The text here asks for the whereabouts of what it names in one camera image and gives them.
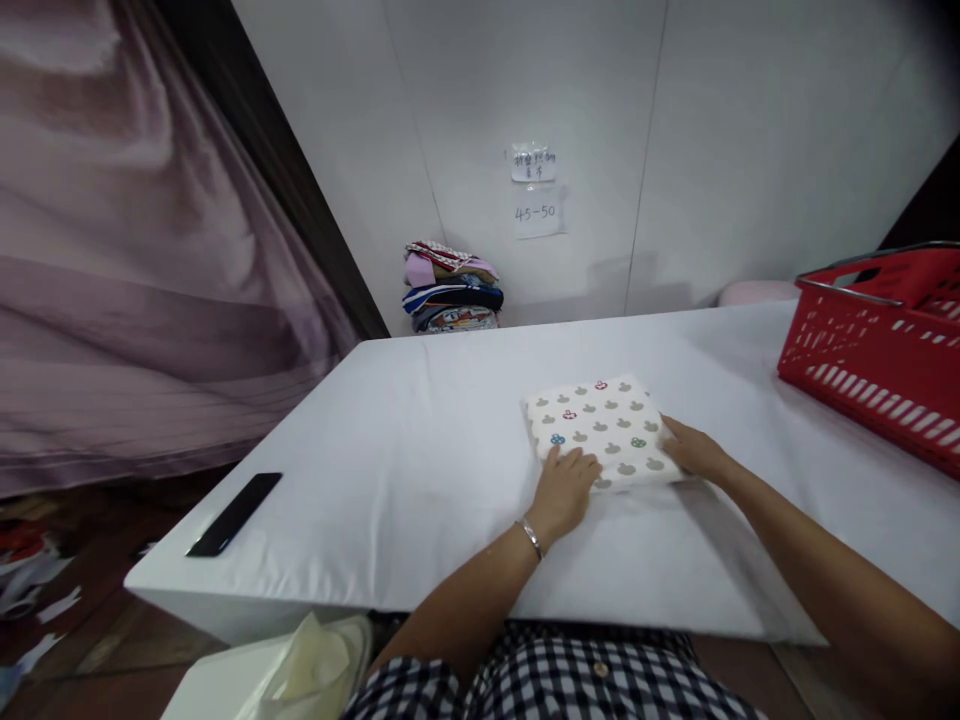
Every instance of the black and white checkered clothing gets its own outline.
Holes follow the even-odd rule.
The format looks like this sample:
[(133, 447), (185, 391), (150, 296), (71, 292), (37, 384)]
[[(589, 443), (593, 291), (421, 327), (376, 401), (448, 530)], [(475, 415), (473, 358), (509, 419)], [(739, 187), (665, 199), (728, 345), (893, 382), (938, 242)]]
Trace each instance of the black and white checkered clothing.
[(686, 635), (588, 638), (557, 627), (508, 626), (466, 692), (441, 660), (394, 658), (343, 717), (762, 717), (704, 674)]

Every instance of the basket handle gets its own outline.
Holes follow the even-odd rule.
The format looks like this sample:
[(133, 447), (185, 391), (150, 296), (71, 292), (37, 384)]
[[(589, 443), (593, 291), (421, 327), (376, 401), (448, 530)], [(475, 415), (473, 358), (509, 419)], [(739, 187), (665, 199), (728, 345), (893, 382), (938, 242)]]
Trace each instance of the basket handle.
[(829, 285), (827, 283), (818, 283), (814, 280), (807, 280), (803, 276), (798, 277), (797, 282), (802, 282), (804, 285), (813, 285), (814, 287), (823, 288), (824, 290), (830, 290), (835, 293), (847, 295), (848, 297), (855, 297), (855, 298), (859, 298), (860, 300), (866, 300), (867, 302), (876, 303), (877, 305), (889, 305), (890, 307), (903, 307), (903, 300), (889, 300), (887, 298), (878, 298), (876, 295), (867, 295), (866, 293), (860, 293), (860, 292), (857, 292), (856, 290), (848, 290), (847, 288), (837, 287), (836, 285)]
[(853, 265), (854, 263), (862, 262), (864, 260), (872, 260), (873, 258), (884, 257), (885, 255), (895, 255), (900, 252), (909, 252), (912, 250), (926, 250), (929, 248), (958, 248), (960, 249), (960, 243), (949, 242), (945, 240), (932, 240), (930, 242), (920, 243), (918, 245), (910, 245), (905, 248), (892, 248), (890, 250), (876, 250), (872, 253), (866, 253), (865, 255), (856, 255), (852, 258), (847, 258), (845, 260), (838, 260), (837, 262), (827, 265), (824, 268), (819, 270), (811, 270), (810, 272), (805, 272), (802, 275), (797, 276), (797, 282), (803, 283), (804, 285), (812, 285), (814, 287), (822, 288), (824, 290), (830, 290), (835, 293), (840, 293), (841, 295), (846, 295), (848, 297), (855, 297), (860, 300), (866, 300), (867, 302), (872, 302), (877, 305), (888, 305), (890, 307), (903, 307), (904, 302), (902, 300), (888, 300), (887, 298), (878, 298), (875, 295), (867, 295), (866, 293), (857, 292), (856, 290), (848, 290), (847, 288), (837, 287), (836, 285), (830, 285), (829, 283), (816, 282), (815, 280), (808, 280), (808, 275), (814, 275), (824, 270), (836, 270), (841, 268), (844, 265)]

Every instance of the white tablecloth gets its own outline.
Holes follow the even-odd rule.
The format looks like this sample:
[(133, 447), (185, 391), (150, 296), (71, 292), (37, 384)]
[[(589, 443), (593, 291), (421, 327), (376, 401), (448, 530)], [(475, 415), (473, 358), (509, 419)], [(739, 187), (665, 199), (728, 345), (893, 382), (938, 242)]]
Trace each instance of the white tablecloth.
[[(633, 372), (828, 530), (960, 624), (960, 483), (776, 378), (795, 303), (366, 342), (126, 579), (230, 643), (409, 611), (502, 532), (539, 467), (520, 400)], [(258, 472), (277, 485), (216, 559), (184, 553)], [(517, 617), (817, 642), (742, 515), (701, 481), (592, 501)]]

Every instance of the bangle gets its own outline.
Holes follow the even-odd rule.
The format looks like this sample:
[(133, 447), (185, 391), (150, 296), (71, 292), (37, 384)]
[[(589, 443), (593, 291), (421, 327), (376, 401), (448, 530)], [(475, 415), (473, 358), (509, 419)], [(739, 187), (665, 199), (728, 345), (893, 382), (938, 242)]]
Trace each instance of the bangle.
[(530, 542), (533, 543), (533, 549), (537, 551), (537, 562), (543, 560), (543, 548), (540, 547), (540, 541), (537, 540), (537, 534), (533, 531), (533, 528), (530, 527), (530, 523), (526, 516), (517, 520), (517, 525), (523, 528), (523, 531), (527, 534), (527, 537), (530, 538)]

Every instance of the purple curtain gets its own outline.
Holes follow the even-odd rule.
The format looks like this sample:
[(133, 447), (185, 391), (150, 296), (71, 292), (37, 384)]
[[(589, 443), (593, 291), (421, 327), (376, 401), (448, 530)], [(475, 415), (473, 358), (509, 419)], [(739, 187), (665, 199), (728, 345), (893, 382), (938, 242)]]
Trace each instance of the purple curtain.
[(248, 452), (357, 343), (144, 2), (0, 5), (0, 497)]

